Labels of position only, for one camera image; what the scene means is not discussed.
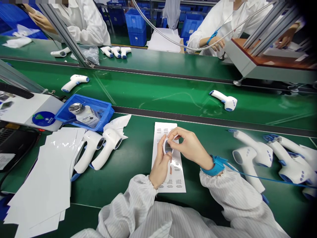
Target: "plastic bag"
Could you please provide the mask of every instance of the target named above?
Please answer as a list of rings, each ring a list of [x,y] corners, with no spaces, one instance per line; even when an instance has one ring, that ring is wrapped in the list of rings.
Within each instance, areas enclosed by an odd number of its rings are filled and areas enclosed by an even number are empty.
[[[94,65],[99,65],[99,49],[97,46],[78,45],[82,54]]]
[[[166,0],[165,7],[163,8],[163,18],[167,18],[168,27],[172,30],[177,28],[181,0]]]

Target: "paper sheet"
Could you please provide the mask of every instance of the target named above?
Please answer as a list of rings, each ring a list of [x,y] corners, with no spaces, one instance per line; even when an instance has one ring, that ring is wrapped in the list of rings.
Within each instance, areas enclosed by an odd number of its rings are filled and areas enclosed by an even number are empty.
[[[157,155],[158,142],[164,134],[168,133],[177,127],[176,123],[163,123],[156,122],[154,127],[154,140],[153,140],[153,154],[152,154],[152,167]],[[186,193],[183,166],[181,153],[177,150],[173,151],[172,154],[172,174],[168,183],[163,183],[159,188],[159,193]]]

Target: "cable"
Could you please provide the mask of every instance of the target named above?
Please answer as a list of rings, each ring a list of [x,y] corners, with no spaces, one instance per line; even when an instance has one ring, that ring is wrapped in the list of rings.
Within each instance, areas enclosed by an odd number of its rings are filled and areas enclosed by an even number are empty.
[[[150,22],[145,15],[143,14],[143,12],[141,11],[141,9],[139,8],[138,4],[136,3],[135,0],[132,0],[135,8],[138,10],[139,14],[141,15],[141,17],[146,21],[147,24],[150,25],[150,27],[154,30],[156,30],[161,36],[163,36],[165,39],[169,40],[170,42],[174,43],[175,45],[178,45],[180,47],[184,47],[185,49],[188,50],[192,50],[192,51],[201,51],[201,50],[206,50],[212,46],[214,46],[215,44],[217,44],[218,42],[220,42],[222,39],[226,38],[229,34],[231,34],[232,32],[234,32],[237,28],[239,28],[240,26],[242,26],[246,21],[248,21],[249,19],[251,19],[254,15],[256,15],[257,13],[259,13],[260,11],[264,10],[265,8],[267,8],[268,6],[272,5],[274,2],[270,2],[269,4],[265,5],[264,7],[262,7],[261,9],[257,10],[255,13],[253,13],[252,15],[250,15],[246,20],[244,20],[243,22],[241,22],[235,29],[233,29],[232,31],[229,31],[229,33],[227,33],[226,35],[224,35],[222,38],[220,38],[218,41],[216,41],[215,43],[213,43],[210,46],[207,47],[203,47],[203,48],[199,48],[199,49],[195,49],[195,48],[190,48],[187,47],[185,45],[181,45],[180,43],[171,40],[170,38],[168,38],[167,36],[165,36],[162,32],[160,32],[153,24],[152,22]]]
[[[2,177],[2,179],[0,180],[0,196],[5,197],[7,196],[7,194],[2,193],[1,187],[2,184],[4,182],[4,180],[6,179],[6,177],[9,175],[9,173],[11,172],[11,170],[20,162],[20,160],[31,150],[33,149],[33,147],[37,144],[37,142],[39,141],[40,137],[41,137],[41,132],[36,131],[35,129],[26,129],[24,131],[33,131],[34,133],[37,133],[37,139],[30,145],[30,147],[24,152],[24,154],[12,165],[12,167],[5,173],[5,175]]]

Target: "blue trigger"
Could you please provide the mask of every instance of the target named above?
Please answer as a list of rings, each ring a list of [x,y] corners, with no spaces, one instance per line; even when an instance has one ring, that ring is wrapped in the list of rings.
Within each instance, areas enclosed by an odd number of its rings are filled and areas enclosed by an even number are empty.
[[[286,163],[284,160],[279,160],[278,162],[280,162],[281,165],[286,166]]]

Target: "sticker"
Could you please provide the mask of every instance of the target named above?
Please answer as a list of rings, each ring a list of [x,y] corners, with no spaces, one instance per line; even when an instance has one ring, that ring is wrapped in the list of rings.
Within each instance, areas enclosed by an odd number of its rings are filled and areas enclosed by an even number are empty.
[[[4,167],[15,157],[16,154],[0,154],[0,170],[3,170]]]

